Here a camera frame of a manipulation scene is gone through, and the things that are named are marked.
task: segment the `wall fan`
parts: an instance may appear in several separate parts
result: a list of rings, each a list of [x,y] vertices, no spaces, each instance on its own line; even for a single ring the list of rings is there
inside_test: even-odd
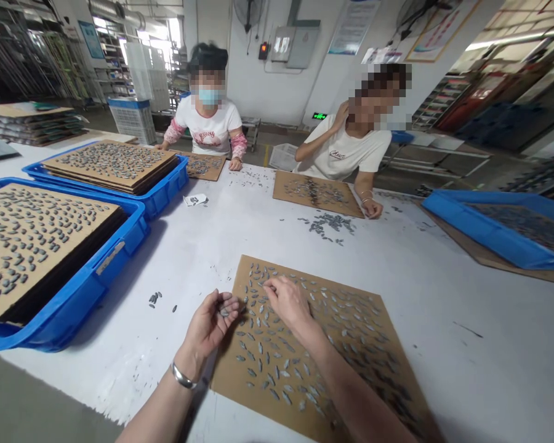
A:
[[[396,33],[400,34],[400,41],[408,38],[417,24],[423,23],[424,26],[429,23],[429,29],[436,28],[461,3],[462,0],[407,0],[396,22]]]
[[[248,32],[260,21],[265,0],[234,0],[234,10],[244,30]]]

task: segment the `silver bracelet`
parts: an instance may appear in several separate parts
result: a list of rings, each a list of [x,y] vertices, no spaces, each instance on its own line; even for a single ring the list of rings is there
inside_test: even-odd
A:
[[[171,363],[171,371],[174,375],[174,378],[177,380],[177,382],[184,386],[187,389],[195,389],[197,386],[197,383],[193,383],[191,380],[189,380],[187,377],[185,377],[181,371],[177,368],[177,366],[174,364],[174,361]]]

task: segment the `hand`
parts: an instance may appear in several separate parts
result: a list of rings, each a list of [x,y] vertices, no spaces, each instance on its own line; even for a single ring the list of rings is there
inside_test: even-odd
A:
[[[367,218],[380,218],[383,211],[383,206],[373,199],[367,199],[363,202]]]
[[[347,121],[347,116],[349,115],[349,101],[343,102],[341,106],[339,107],[339,111],[337,112],[337,116],[334,118],[334,123],[332,124],[331,130],[334,132],[338,132],[340,128],[345,124]]]
[[[241,170],[242,169],[242,160],[240,157],[233,157],[230,161],[230,170]]]
[[[318,325],[310,314],[308,301],[288,278],[271,278],[264,283],[263,289],[275,313],[291,329],[298,341],[302,341],[309,327]]]
[[[154,145],[154,149],[159,150],[159,151],[168,151],[169,147],[170,147],[170,145],[166,141],[164,141],[162,143],[162,145]]]
[[[231,292],[215,289],[195,311],[182,348],[193,353],[196,360],[204,361],[222,342],[238,317],[238,308],[238,298]]]

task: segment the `blue plastic crate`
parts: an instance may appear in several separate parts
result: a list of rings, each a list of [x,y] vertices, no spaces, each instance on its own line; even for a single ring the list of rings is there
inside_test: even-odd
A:
[[[91,144],[93,143],[88,143],[78,148],[70,149],[65,153],[69,153],[71,151],[83,148]],[[49,158],[59,157],[60,155],[62,155],[62,153],[56,154]],[[189,181],[189,175],[187,174],[188,157],[184,157],[184,156],[178,156],[178,157],[180,158],[180,162],[178,166],[172,171],[170,171],[166,177],[164,177],[157,184],[155,184],[155,186],[152,187],[151,190],[149,190],[147,193],[141,196],[134,196],[120,191],[101,188],[100,186],[91,185],[89,183],[77,182],[76,180],[70,180],[69,178],[55,177],[53,175],[50,175],[47,172],[47,169],[45,169],[41,164],[42,162],[33,163],[33,164],[30,164],[29,166],[24,167],[23,172],[26,172],[29,176],[33,177],[35,180],[39,182],[53,183],[55,185],[65,186],[66,188],[75,188],[75,189],[85,190],[88,192],[98,192],[98,193],[108,194],[117,198],[125,198],[133,201],[141,202],[146,207],[146,214],[145,214],[146,221],[150,221],[156,218],[164,210],[164,208],[168,206],[172,198]]]
[[[142,203],[20,178],[0,178],[0,188],[12,183],[121,206],[127,220],[86,264],[24,327],[0,323],[0,351],[32,348],[57,352],[66,347],[108,292],[113,279],[150,233]]]
[[[392,143],[399,145],[409,145],[414,140],[414,135],[409,134],[406,131],[391,131]]]
[[[554,251],[487,217],[469,204],[525,207],[554,221],[554,201],[536,194],[435,190],[423,206],[522,269],[554,270]]]
[[[134,98],[108,98],[106,102],[113,108],[143,109],[150,107],[149,100],[136,100]]]

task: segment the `electrical box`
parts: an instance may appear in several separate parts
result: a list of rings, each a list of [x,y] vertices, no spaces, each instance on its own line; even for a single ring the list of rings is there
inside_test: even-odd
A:
[[[271,51],[272,62],[286,62],[289,60],[289,52],[295,37],[294,26],[280,26],[275,31],[273,50]]]
[[[310,66],[314,47],[320,34],[319,27],[298,27],[291,45],[286,66],[290,69],[306,69]]]
[[[261,43],[259,47],[259,60],[266,60],[269,53],[269,45],[267,42]]]

